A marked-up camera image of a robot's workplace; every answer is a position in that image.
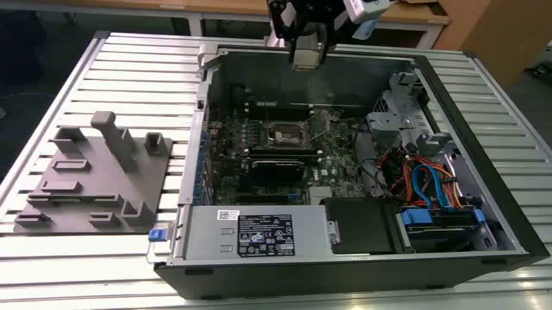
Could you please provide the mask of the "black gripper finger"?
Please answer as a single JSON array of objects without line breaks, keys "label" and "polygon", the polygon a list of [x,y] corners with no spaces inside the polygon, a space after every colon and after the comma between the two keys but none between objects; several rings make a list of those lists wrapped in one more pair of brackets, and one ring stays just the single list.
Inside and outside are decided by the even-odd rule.
[{"label": "black gripper finger", "polygon": [[289,43],[290,43],[290,63],[294,62],[294,57],[296,57],[296,51],[297,51],[297,47],[298,47],[298,41],[300,38],[304,36],[304,29],[301,27],[296,27],[292,31],[290,31],[290,36],[289,36]]},{"label": "black gripper finger", "polygon": [[321,44],[318,50],[318,63],[320,65],[325,64],[328,58],[328,52],[330,48],[336,45],[336,30],[334,27],[329,23],[320,24],[318,26],[318,41]]}]

